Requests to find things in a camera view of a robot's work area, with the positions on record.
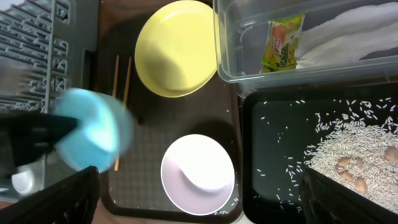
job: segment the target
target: dish rack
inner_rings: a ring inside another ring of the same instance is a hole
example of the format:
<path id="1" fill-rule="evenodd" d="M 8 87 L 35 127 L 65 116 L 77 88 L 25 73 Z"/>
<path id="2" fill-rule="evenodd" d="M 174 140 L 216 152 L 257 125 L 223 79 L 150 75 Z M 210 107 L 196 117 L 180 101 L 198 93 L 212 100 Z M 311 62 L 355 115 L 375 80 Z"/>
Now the dish rack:
<path id="1" fill-rule="evenodd" d="M 0 112 L 48 113 L 62 90 L 88 88 L 98 6 L 95 0 L 25 0 L 0 11 L 0 59 L 29 67 L 16 92 L 0 94 Z"/>

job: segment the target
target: pair of chopsticks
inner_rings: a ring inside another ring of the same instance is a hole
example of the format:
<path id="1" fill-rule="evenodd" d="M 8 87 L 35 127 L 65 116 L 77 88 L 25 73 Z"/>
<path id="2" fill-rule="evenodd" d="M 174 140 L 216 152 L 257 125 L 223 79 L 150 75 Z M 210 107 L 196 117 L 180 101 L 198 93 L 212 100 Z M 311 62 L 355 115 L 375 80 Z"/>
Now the pair of chopsticks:
<path id="1" fill-rule="evenodd" d="M 129 57 L 129 66 L 127 68 L 126 85 L 124 86 L 123 105 L 127 107 L 127 101 L 129 99 L 129 87 L 130 87 L 130 74 L 131 74 L 131 57 Z M 117 98 L 118 92 L 118 78 L 119 78 L 119 56 L 116 57 L 116 67 L 114 69 L 114 80 L 113 80 L 113 92 L 112 96 Z M 114 170 L 119 171 L 119 154 L 116 162 L 114 163 Z"/>

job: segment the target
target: pile of rice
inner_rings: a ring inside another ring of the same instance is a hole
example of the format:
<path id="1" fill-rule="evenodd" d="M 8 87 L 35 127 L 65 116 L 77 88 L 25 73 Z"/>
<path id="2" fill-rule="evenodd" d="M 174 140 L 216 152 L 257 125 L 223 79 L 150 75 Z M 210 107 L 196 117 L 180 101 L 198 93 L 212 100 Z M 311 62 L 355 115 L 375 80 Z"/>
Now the pile of rice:
<path id="1" fill-rule="evenodd" d="M 345 187 L 370 199 L 374 203 L 398 213 L 398 162 L 389 162 L 384 158 L 384 151 L 389 146 L 398 147 L 398 136 L 380 126 L 366 126 L 362 121 L 343 123 L 336 120 L 334 131 L 324 138 L 306 165 L 337 181 Z M 386 124 L 396 126 L 390 121 Z M 336 164 L 342 157 L 363 159 L 363 166 L 355 161 L 344 168 Z M 367 192 L 359 192 L 354 182 L 340 177 L 339 172 L 347 170 L 354 180 L 363 177 L 368 185 Z"/>

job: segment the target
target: brown tray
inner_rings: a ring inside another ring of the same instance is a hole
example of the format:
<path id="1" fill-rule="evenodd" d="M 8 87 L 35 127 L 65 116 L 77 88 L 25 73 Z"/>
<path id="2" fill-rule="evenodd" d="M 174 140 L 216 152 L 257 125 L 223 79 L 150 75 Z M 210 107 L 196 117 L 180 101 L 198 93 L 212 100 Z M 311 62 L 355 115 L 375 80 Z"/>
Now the brown tray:
<path id="1" fill-rule="evenodd" d="M 137 36 L 151 14 L 135 17 L 110 29 L 101 38 L 96 89 L 111 93 L 116 56 L 120 55 L 118 96 L 122 97 L 128 57 L 134 56 Z M 128 108 L 134 117 L 134 139 L 120 160 L 120 170 L 101 176 L 101 198 L 115 215 L 190 223 L 232 223 L 242 215 L 241 136 L 234 85 L 218 74 L 200 90 L 180 98 L 150 92 L 133 65 Z M 236 186 L 228 203 L 216 214 L 196 217 L 179 210 L 166 196 L 160 165 L 167 148 L 187 134 L 204 134 L 230 155 Z"/>

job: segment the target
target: nut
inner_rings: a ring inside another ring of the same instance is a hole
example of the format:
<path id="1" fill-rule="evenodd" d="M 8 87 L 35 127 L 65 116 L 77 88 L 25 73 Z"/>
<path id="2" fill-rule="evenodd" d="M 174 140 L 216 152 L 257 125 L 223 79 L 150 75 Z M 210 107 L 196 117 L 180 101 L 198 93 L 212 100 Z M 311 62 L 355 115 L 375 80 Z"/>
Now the nut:
<path id="1" fill-rule="evenodd" d="M 360 157 L 356 158 L 355 164 L 356 164 L 357 166 L 359 166 L 359 167 L 362 167 L 362 166 L 363 166 L 363 159 L 360 158 Z"/>
<path id="2" fill-rule="evenodd" d="M 389 162 L 397 162 L 398 161 L 398 149 L 393 146 L 389 146 L 384 151 L 384 158 L 386 158 Z"/>
<path id="3" fill-rule="evenodd" d="M 358 177 L 355 180 L 355 187 L 356 187 L 356 190 L 358 190 L 359 192 L 367 192 L 368 191 L 368 185 L 366 184 L 365 179 L 362 177 Z"/>
<path id="4" fill-rule="evenodd" d="M 349 164 L 351 162 L 351 158 L 350 157 L 342 157 L 338 160 L 337 165 L 344 167 L 347 164 Z"/>
<path id="5" fill-rule="evenodd" d="M 354 176 L 352 174 L 350 174 L 348 171 L 340 172 L 339 175 L 349 182 L 354 181 L 354 178 L 353 178 Z"/>

